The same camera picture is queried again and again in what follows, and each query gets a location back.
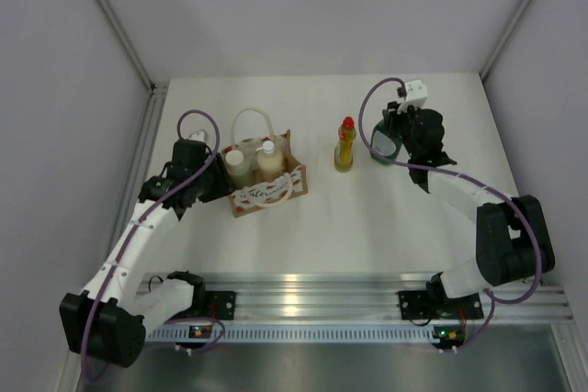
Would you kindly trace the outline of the green bottle red cap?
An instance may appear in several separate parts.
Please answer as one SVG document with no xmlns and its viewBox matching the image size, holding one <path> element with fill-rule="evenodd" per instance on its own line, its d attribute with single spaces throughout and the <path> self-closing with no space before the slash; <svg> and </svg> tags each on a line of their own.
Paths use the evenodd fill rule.
<svg viewBox="0 0 588 392">
<path fill-rule="evenodd" d="M 396 161 L 401 150 L 401 139 L 391 135 L 384 119 L 379 121 L 371 133 L 371 157 L 383 165 Z"/>
</svg>

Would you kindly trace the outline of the burlap canvas bag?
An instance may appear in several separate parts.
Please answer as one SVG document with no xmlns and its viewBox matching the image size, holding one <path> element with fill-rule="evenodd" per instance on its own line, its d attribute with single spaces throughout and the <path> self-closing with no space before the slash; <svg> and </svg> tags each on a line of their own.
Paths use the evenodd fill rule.
<svg viewBox="0 0 588 392">
<path fill-rule="evenodd" d="M 231 143 L 222 153 L 221 158 L 225 165 L 225 154 L 230 150 L 239 150 L 249 160 L 254 171 L 255 185 L 237 189 L 228 196 L 232 208 L 232 214 L 236 218 L 252 214 L 256 211 L 279 206 L 292 198 L 308 193 L 306 166 L 296 159 L 290 148 L 290 132 L 277 134 L 269 115 L 257 107 L 246 107 L 237 113 L 241 116 L 245 112 L 255 112 L 263 117 L 267 130 L 264 137 L 237 140 L 236 125 L 231 127 Z M 257 169 L 257 149 L 265 140 L 272 140 L 283 152 L 286 171 L 272 182 L 262 180 Z"/>
</svg>

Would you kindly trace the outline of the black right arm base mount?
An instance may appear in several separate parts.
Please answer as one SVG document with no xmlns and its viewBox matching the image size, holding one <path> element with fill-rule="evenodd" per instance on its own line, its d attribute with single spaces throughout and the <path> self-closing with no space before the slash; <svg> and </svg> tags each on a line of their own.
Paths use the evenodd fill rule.
<svg viewBox="0 0 588 392">
<path fill-rule="evenodd" d="M 397 293 L 402 320 L 427 321 L 434 319 L 483 319 L 480 296 L 447 300 L 433 300 L 425 290 L 403 290 Z"/>
</svg>

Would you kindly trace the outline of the left corner aluminium post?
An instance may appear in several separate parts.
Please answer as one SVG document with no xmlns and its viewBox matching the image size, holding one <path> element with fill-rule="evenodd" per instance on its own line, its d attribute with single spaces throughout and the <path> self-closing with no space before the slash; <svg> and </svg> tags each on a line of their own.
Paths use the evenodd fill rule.
<svg viewBox="0 0 588 392">
<path fill-rule="evenodd" d="M 94 0 L 101 15 L 107 21 L 108 26 L 114 33 L 115 39 L 127 57 L 134 72 L 139 77 L 141 84 L 148 93 L 153 91 L 153 80 L 148 74 L 144 63 L 141 61 L 139 53 L 135 49 L 130 36 L 128 35 L 122 21 L 119 18 L 114 6 L 110 0 Z"/>
</svg>

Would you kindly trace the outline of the aluminium frame rail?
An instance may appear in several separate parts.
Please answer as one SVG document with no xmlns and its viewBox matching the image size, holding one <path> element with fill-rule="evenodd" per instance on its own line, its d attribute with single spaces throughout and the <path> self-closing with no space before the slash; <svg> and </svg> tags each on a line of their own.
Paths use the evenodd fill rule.
<svg viewBox="0 0 588 392">
<path fill-rule="evenodd" d="M 403 290 L 424 288 L 429 274 L 204 274 L 208 290 L 236 292 L 235 323 L 410 324 L 401 320 Z M 527 301 L 497 304 L 492 325 L 573 322 L 560 286 L 541 286 Z"/>
</svg>

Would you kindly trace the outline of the corner aluminium post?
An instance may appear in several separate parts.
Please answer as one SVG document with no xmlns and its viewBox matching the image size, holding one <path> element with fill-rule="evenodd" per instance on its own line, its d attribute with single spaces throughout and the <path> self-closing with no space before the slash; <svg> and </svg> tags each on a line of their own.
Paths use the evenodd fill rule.
<svg viewBox="0 0 588 392">
<path fill-rule="evenodd" d="M 128 35 L 122 21 L 119 18 L 114 6 L 110 0 L 94 0 L 101 15 L 107 21 L 108 26 L 114 33 L 115 39 L 127 57 L 134 72 L 139 77 L 141 84 L 148 93 L 153 91 L 153 80 L 148 74 L 144 63 L 141 61 L 139 53 L 135 49 L 130 36 Z"/>
<path fill-rule="evenodd" d="M 509 44 L 516 36 L 518 29 L 523 25 L 527 15 L 531 11 L 534 3 L 537 0 L 517 0 L 512 14 L 504 23 L 500 34 L 496 41 L 492 44 L 492 48 L 486 57 L 484 64 L 479 71 L 479 77 L 484 84 L 492 74 L 492 71 L 498 65 L 504 52 L 507 50 Z"/>
</svg>

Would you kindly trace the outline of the yellow oil bottle red cap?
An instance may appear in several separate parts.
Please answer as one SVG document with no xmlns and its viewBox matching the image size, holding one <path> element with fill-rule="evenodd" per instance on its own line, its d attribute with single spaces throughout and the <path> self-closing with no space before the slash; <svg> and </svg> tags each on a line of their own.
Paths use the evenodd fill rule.
<svg viewBox="0 0 588 392">
<path fill-rule="evenodd" d="M 356 138 L 355 121 L 345 117 L 338 129 L 338 144 L 334 149 L 334 167 L 339 172 L 348 172 L 353 165 L 353 143 Z"/>
</svg>

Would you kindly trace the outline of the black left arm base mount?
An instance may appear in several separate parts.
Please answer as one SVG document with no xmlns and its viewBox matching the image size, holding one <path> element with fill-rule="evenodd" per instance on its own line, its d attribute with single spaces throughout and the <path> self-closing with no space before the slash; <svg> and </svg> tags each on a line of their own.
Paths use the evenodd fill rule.
<svg viewBox="0 0 588 392">
<path fill-rule="evenodd" d="M 234 291 L 208 291 L 204 316 L 219 320 L 234 320 L 237 293 Z"/>
</svg>

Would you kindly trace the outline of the white-capped pale green bottle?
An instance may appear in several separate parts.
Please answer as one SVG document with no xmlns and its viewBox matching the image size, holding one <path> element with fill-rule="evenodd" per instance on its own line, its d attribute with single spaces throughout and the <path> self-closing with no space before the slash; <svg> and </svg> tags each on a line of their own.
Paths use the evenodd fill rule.
<svg viewBox="0 0 588 392">
<path fill-rule="evenodd" d="M 254 171 L 241 151 L 228 151 L 225 154 L 225 167 L 237 189 L 255 185 Z"/>
</svg>

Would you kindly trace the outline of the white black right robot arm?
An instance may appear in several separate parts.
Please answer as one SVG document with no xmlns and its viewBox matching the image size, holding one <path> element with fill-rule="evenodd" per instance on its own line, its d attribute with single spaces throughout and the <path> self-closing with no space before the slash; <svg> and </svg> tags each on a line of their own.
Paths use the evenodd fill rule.
<svg viewBox="0 0 588 392">
<path fill-rule="evenodd" d="M 439 316 L 461 299 L 551 272 L 556 263 L 542 206 L 534 196 L 507 196 L 455 170 L 444 150 L 442 115 L 398 102 L 382 112 L 386 131 L 409 154 L 413 183 L 461 212 L 475 227 L 475 254 L 426 285 L 427 304 Z"/>
</svg>

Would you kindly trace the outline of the cream pump lotion bottle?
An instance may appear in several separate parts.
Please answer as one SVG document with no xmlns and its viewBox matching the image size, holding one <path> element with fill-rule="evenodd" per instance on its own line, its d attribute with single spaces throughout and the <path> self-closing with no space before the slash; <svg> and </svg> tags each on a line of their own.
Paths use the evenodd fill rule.
<svg viewBox="0 0 588 392">
<path fill-rule="evenodd" d="M 257 169 L 263 181 L 272 182 L 286 171 L 284 154 L 272 140 L 265 140 L 256 151 Z"/>
</svg>

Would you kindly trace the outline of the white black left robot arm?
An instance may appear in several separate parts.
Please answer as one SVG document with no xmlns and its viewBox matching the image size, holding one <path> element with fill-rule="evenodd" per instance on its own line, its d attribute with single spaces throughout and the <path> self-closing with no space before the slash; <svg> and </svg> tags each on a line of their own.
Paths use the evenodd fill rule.
<svg viewBox="0 0 588 392">
<path fill-rule="evenodd" d="M 204 140 L 177 140 L 162 172 L 142 185 L 130 222 L 96 275 L 80 293 L 62 299 L 59 314 L 69 349 L 128 367 L 156 328 L 178 314 L 194 319 L 205 313 L 205 281 L 189 271 L 172 272 L 146 295 L 138 289 L 187 210 L 231 191 L 219 153 Z"/>
</svg>

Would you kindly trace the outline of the right corner aluminium post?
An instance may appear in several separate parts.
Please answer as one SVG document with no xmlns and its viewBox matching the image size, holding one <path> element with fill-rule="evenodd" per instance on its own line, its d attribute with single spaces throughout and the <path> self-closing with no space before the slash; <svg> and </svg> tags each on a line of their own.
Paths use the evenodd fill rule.
<svg viewBox="0 0 588 392">
<path fill-rule="evenodd" d="M 518 29 L 523 25 L 527 15 L 531 11 L 534 3 L 537 0 L 517 0 L 512 14 L 504 23 L 500 34 L 496 41 L 492 44 L 492 48 L 486 57 L 484 64 L 479 71 L 479 77 L 484 84 L 492 74 L 492 71 L 498 65 L 504 52 L 507 50 L 509 44 L 516 36 Z"/>
</svg>

